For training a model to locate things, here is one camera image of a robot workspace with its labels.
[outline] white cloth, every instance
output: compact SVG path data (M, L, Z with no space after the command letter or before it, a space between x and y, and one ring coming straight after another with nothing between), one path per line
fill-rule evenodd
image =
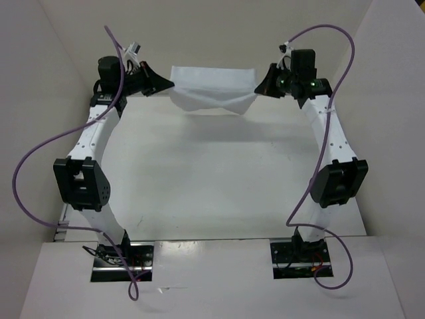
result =
M171 101L184 111L209 108L244 114L256 98L256 71L173 66Z

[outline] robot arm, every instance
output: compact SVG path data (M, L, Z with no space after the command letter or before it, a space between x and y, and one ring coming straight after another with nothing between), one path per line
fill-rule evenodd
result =
M138 62L139 45L133 43L126 51L125 58L131 70L124 77L122 95L103 118L85 128L75 147L64 159L57 159L53 165L62 200L81 212L90 226L107 233L114 244L121 248L124 257L131 256L131 246L126 230L116 221L108 203L111 186L100 163L106 144L117 126L124 108L126 96L141 92L151 96L174 86L149 68L145 61ZM94 86L90 101L88 122L94 121L111 104L120 83L120 61L116 56L106 56L98 61L99 81ZM115 252L101 233L97 233L100 247L107 255Z
M280 46L284 54L278 64L272 63L255 93L281 98L289 94L298 101L299 107L310 121L319 148L323 143L327 113L332 112L327 147L320 171L313 183L310 196L300 211L304 223L326 229L332 214L340 205L354 197L368 171L365 160L358 160L345 138L335 107L328 110L332 89L325 78L316 78L315 52L293 50L287 44ZM284 58L289 56L288 68ZM324 231L312 227L300 227L296 235L301 237L305 247L314 246L325 236Z

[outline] purple wire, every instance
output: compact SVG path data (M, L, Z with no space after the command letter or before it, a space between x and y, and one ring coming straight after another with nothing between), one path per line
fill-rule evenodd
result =
M125 268L125 270L127 271L130 279L131 279L131 284L128 288L128 295L130 297L130 299L132 299L133 301L136 301L139 298L139 288L137 287L137 281L133 275L133 273L131 272L131 270L128 267L128 264L126 262L126 260L124 259L121 250L114 244L113 240L111 239L111 237L108 236L108 234L104 233L103 231L101 231L100 229L96 229L96 228L90 228L90 227L75 227L75 226L58 226L57 224L54 223L48 223L46 221L42 221L41 219L35 217L23 204L23 202L21 201L21 198L18 195L18 191L17 191L17 177L18 177L18 173L19 170L22 168L22 165L25 163L25 161L31 156L31 154L33 154L35 151L39 150L40 148L42 148L43 146L58 140L59 138L62 138L64 136L67 136L69 134L75 133L77 131L83 130L84 128L87 128L91 125L93 125L94 123L96 123L98 120L101 120L112 108L114 108L116 102L118 101L118 99L120 98L121 92L122 92L122 88L124 86L124 64L123 64L123 60L122 60L122 56L121 56L121 52L120 52L120 48L121 46L118 44L117 40L115 39L114 35L112 34L111 30L108 28L108 26L105 26L105 30L107 32L107 34L110 36L115 49L117 51L118 54L118 58L120 59L120 85L118 87L118 91L117 94L115 95L115 98L112 100L111 104L108 106L108 108L101 113L95 120L92 120L91 122L87 122L84 125L81 125L77 128L73 128L71 130L68 130L66 132L63 132L59 135L53 136L51 138L49 138L48 140L45 140L44 142L41 142L39 145L33 147L28 153L26 153L22 159L19 161L18 165L15 168L15 171L13 172L13 177L12 177L12 190L13 190L13 196L15 197L16 202L18 203L18 206L22 209L22 211L29 217L31 218L33 221L45 226L45 227L50 227L50 228L55 228L55 229L72 229L72 230L78 230L78 231L93 231L95 233L101 233L111 244L111 246L114 248L115 252L117 253L117 255L119 256L119 258L122 261L122 264ZM131 286L134 285L135 287L135 297L133 297L133 295L131 294Z
M348 72L349 72L349 70L351 68L351 65L353 65L353 61L354 61L354 54L355 54L354 40L353 40L353 38L351 37L351 35L346 30L344 30L341 27L338 27L336 25L327 25L327 24L314 25L314 26L312 26L312 27L310 27L310 28L308 28L308 29L306 29L306 30L304 30L304 31L302 31L302 32L294 35L288 42L292 42L295 39L297 39L298 37L302 36L304 33L307 33L307 32L309 32L311 30L319 29L319 28L330 28L330 29L334 29L334 30L337 30L337 31L343 33L348 38L348 40L350 42L350 45L351 45L351 57L350 57L350 61L348 62L347 68L345 69L343 75L341 76L341 78L339 79L337 85L335 86L335 89L333 90L333 93L332 93L332 95L331 95L331 97L329 99L329 103L327 105L328 113L327 113L327 116L326 116L325 135L323 137L323 144L322 144L321 149L320 149L319 159L317 160L317 164L316 164L316 167L314 169L313 177L310 179L309 185L308 185L307 189L305 190L304 194L302 195L301 199L299 200L298 204L295 206L295 208L292 211L291 215L288 217L288 220L286 221L286 226L287 227L311 227L311 228L316 228L316 229L319 229L321 231L325 231L326 233L334 236L341 243L341 245L345 249L345 252L347 253L347 256L348 256L348 259L349 259L349 262L350 262L350 273L349 273L347 279L345 279L345 281L343 283L338 284L337 286L325 286L324 284L321 284L318 281L317 274L318 274L319 271L323 270L324 268L328 268L328 267L327 266L320 267L313 274L314 280L316 281L316 283L320 287L325 288L325 289L329 289L329 290L337 290L337 289L340 289L340 288L344 287L346 284L348 284L348 282L351 280L351 277L353 276L353 269L354 269L353 258L351 256L350 250L348 249L348 247L346 246L346 244L343 242L342 238L340 236L338 236L337 234L335 234L334 232L332 232L330 230L327 230L327 229L324 229L323 227L320 227L320 226L317 226L317 225L305 224L305 223L294 223L294 224L291 224L292 219L294 218L294 216L298 212L299 208L303 205L305 199L309 195L309 193L311 191L311 188L313 187L314 181L315 181L315 179L317 177L317 174L319 173L320 165L321 165L321 163L323 161L323 157L325 155L325 150L326 150L326 145L327 145L327 139L329 137L329 129L330 129L330 126L331 126L331 112L329 112L329 111L332 108L332 103L333 103L333 100L335 98L335 95L336 95L339 87L341 86L341 83L344 81L345 77L347 76L347 74L348 74Z

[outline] purple cable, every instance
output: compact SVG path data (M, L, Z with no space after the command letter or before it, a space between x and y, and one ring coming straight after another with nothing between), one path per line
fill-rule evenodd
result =
M348 38L348 40L350 42L350 45L351 45L351 57L350 57L350 61L348 62L347 68L345 69L343 75L341 76L341 78L339 79L337 85L335 86L335 89L334 89L334 91L333 91L333 93L332 93L332 95L331 95L331 97L329 99L329 103L327 105L327 109L330 110L332 108L333 99L335 98L335 95L336 95L339 87L341 86L341 83L344 81L344 78L347 76L347 73L349 72L349 70L351 68L351 65L353 64L354 54L355 54L355 46L354 46L354 40L353 40L353 38L351 37L351 35L346 30L344 30L344 29L342 29L340 27L337 27L336 25L326 25L326 24L324 24L324 25L314 25L314 26L312 26L312 27L310 27L310 28L308 28L308 29L306 29L306 30L304 30L304 31L296 34L288 42L292 42L296 38L302 36L304 33L307 33L307 32L309 32L311 30L319 29L319 28L335 29L335 30L343 33ZM317 225L312 225L312 224L304 224L304 223L294 223L294 224L291 224L292 219L294 218L294 216L298 212L299 208L303 205L305 199L309 195L309 193L311 191L311 188L313 187L314 181L315 181L315 179L317 177L317 174L319 173L320 165L321 165L321 163L323 161L323 157L325 155L325 150L326 150L326 145L327 145L327 138L329 136L330 126L331 126L331 112L328 112L327 113L327 116L326 116L326 127L325 127L325 135L323 137L323 144L322 144L321 149L320 149L319 159L317 160L317 164L316 164L316 167L314 169L313 177L310 179L309 185L308 185L307 189L305 190L304 194L302 195L301 199L299 200L298 204L295 206L295 208L292 211L291 215L288 217L288 220L286 221L286 226L287 227L311 227L311 228L316 228L316 229L319 229L321 231L325 231L326 233L329 233L330 235L334 236L341 243L341 245L345 249L345 252L347 253L347 256L348 256L348 259L349 259L349 262L350 262L350 273L349 273L347 279L345 279L345 281L342 284L339 284L337 286L325 286L324 284L321 284L318 281L317 274L318 274L319 271L321 271L322 269L327 268L327 267L326 266L325 267L320 267L313 274L314 280L316 281L316 283L320 287L325 288L325 289L329 289L329 290L337 290L337 289L340 289L340 288L344 287L346 284L348 284L348 282L351 280L351 277L353 276L353 269L354 269L353 258L351 256L351 253L348 250L348 247L346 246L346 244L343 242L343 240L341 239L340 236L338 236L337 234L335 234L332 231L329 231L327 229L324 229L323 227L320 227L320 226L317 226Z
M115 98L112 100L111 104L108 106L108 108L101 113L95 120L92 120L91 122L87 122L84 125L81 125L77 128L73 128L71 130L68 130L66 132L63 132L59 135L53 136L52 138L49 138L48 140L45 140L44 142L41 142L39 145L33 147L28 153L26 153L22 159L19 161L18 165L15 168L15 171L13 172L13 177L12 177L12 190L13 190L13 196L15 197L16 202L18 203L18 206L23 210L23 212L29 217L31 218L33 221L45 226L45 227L50 227L50 228L55 228L55 229L73 229L73 230L78 230L78 231L94 231L95 233L101 233L111 244L111 246L114 248L115 252L117 253L117 255L119 256L119 258L122 261L122 264L124 266L124 268L126 269L126 271L128 272L128 275L131 279L131 283L130 286L128 287L128 295L130 297L130 299L132 299L133 301L136 301L139 298L139 288L137 287L137 281L133 275L133 273L131 272L131 270L128 267L128 264L126 262L126 260L124 259L120 249L114 244L113 240L111 239L111 237L108 236L108 234L105 234L103 231L101 231L100 229L96 229L96 228L90 228L90 227L73 227L73 226L58 226L57 224L54 223L48 223L46 221L42 221L41 219L35 217L22 203L21 198L19 198L18 195L18 191L17 191L17 177L18 177L18 173L19 170L21 169L22 165L25 163L25 161L31 156L31 154L33 154L35 151L39 150L40 148L42 148L43 146L58 140L59 138L62 138L64 136L67 136L69 134L75 133L77 131L83 130L84 128L87 128L88 126L93 125L94 123L96 123L98 120L101 120L112 108L114 108L116 102L118 101L118 99L120 98L121 92L122 92L122 88L124 86L124 64L122 61L122 56L121 56L121 52L120 52L120 45L118 44L117 40L115 39L114 35L112 34L111 30L108 28L108 26L105 26L105 30L107 32L107 34L110 36L115 49L117 51L118 54L118 58L120 59L120 86L118 87L118 91L117 94L115 95ZM134 285L135 287L135 297L133 297L133 295L131 294L131 286Z

